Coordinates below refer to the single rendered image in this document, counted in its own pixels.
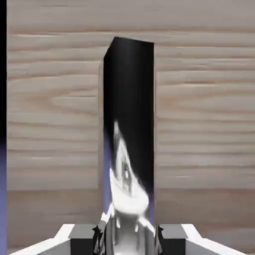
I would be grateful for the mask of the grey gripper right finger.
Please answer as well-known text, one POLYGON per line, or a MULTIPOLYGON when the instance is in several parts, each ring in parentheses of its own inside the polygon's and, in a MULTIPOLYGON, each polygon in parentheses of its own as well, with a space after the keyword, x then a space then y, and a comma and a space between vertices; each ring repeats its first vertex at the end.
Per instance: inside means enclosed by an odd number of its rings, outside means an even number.
POLYGON ((158 227, 158 255, 246 255, 203 238, 193 224, 164 224, 158 227))

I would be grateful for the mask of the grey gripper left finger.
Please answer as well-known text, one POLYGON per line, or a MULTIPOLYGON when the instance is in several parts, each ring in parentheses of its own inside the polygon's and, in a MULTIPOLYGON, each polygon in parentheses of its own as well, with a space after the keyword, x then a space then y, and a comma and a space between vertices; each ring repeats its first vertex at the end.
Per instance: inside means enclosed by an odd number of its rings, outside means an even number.
POLYGON ((91 224, 63 224, 53 238, 9 255, 98 255, 98 241, 91 224))

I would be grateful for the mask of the shiny dark metal handle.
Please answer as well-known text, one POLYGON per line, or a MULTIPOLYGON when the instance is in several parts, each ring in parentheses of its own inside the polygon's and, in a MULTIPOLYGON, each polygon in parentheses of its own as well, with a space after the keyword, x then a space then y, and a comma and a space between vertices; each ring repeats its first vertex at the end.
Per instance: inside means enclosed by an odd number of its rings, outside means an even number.
POLYGON ((103 213, 94 255, 161 255, 154 219, 154 44, 115 37, 100 67, 103 213))

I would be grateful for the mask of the light wood cabinet door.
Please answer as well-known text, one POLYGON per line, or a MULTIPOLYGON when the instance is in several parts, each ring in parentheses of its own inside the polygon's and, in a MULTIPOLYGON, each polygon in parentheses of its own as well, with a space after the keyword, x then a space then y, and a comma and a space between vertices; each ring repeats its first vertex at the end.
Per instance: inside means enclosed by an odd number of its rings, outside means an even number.
POLYGON ((156 215, 255 254, 255 0, 7 0, 7 245, 96 222, 99 64, 152 41, 156 215))

